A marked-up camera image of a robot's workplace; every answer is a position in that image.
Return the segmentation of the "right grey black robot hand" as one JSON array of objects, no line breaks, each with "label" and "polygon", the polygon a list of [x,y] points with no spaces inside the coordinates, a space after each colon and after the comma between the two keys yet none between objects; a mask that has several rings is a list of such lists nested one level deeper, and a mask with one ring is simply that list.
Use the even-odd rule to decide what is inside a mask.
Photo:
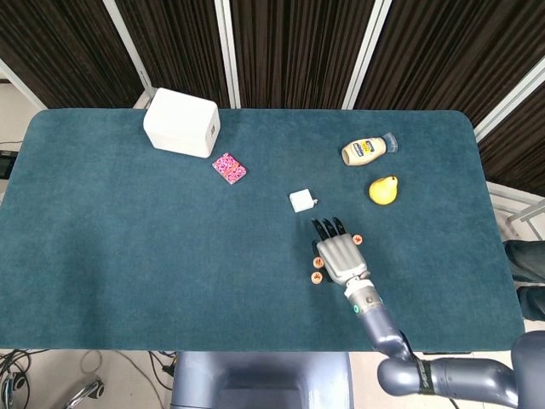
[{"label": "right grey black robot hand", "polygon": [[354,243],[353,236],[339,218],[333,217],[332,221],[312,219],[312,224],[318,235],[313,248],[321,258],[330,281],[346,285],[349,280],[362,278],[368,273],[367,263]]}]

